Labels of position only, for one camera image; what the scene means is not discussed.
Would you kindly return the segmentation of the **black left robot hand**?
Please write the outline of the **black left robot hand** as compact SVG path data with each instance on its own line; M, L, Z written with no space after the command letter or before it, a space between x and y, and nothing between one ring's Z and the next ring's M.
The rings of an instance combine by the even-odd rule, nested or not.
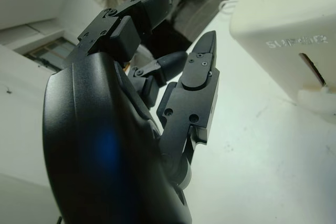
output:
M191 223L184 196L216 106L216 33L125 73L172 0L103 10L50 76L43 107L49 182L65 223Z

